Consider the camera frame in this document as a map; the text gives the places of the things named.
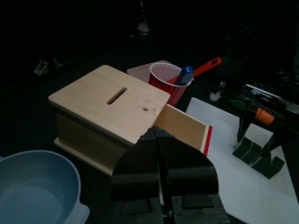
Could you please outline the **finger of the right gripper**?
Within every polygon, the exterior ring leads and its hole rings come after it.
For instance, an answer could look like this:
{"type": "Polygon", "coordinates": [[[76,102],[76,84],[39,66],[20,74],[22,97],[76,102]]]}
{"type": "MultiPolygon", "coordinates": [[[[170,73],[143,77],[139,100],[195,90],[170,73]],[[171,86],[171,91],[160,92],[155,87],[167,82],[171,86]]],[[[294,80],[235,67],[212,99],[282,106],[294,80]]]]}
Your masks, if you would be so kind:
{"type": "Polygon", "coordinates": [[[264,147],[259,152],[258,158],[262,159],[278,146],[288,143],[299,136],[299,123],[286,122],[275,127],[274,134],[266,142],[264,147]]]}
{"type": "Polygon", "coordinates": [[[255,120],[258,112],[258,104],[251,101],[246,104],[246,107],[243,109],[243,112],[239,117],[239,122],[238,122],[238,143],[242,142],[243,137],[246,135],[246,132],[248,130],[248,126],[255,120]]]}

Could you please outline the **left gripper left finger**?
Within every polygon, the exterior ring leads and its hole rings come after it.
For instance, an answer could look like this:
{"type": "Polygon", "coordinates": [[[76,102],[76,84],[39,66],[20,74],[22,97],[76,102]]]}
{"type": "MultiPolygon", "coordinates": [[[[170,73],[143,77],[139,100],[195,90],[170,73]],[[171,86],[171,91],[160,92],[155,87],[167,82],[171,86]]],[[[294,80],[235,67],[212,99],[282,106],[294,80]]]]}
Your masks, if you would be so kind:
{"type": "Polygon", "coordinates": [[[116,162],[111,178],[114,224],[164,224],[156,154],[162,132],[150,128],[116,162]]]}

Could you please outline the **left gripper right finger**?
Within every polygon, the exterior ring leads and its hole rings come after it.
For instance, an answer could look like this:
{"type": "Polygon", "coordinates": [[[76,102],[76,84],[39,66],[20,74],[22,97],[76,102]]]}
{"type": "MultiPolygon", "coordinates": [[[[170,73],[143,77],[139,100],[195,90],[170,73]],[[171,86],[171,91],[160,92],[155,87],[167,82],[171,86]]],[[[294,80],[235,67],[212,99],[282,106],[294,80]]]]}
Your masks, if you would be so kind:
{"type": "Polygon", "coordinates": [[[164,224],[230,224],[212,162],[168,132],[156,132],[164,224]]]}

